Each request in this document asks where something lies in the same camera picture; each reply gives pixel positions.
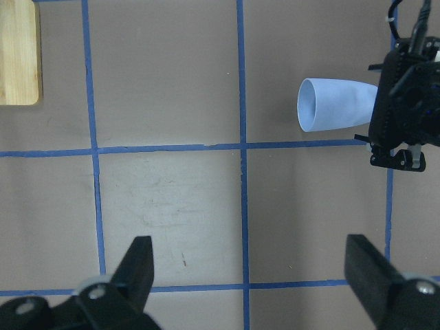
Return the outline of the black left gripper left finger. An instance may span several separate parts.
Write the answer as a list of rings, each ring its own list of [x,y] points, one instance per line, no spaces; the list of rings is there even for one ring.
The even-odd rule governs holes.
[[[1,305],[2,329],[159,329],[144,312],[154,280],[150,236],[134,238],[109,280],[83,287],[50,307],[42,296],[23,296]]]

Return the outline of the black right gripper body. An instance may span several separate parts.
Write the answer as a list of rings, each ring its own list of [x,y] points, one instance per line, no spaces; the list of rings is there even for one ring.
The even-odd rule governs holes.
[[[429,36],[420,55],[409,52],[409,38],[396,42],[381,64],[368,135],[355,135],[371,150],[373,166],[424,171],[423,145],[439,145],[439,38]]]

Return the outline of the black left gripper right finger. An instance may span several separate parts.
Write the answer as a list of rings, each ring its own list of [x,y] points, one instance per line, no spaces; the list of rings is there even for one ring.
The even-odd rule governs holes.
[[[400,273],[362,234],[346,237],[344,276],[376,329],[439,328],[439,283]]]

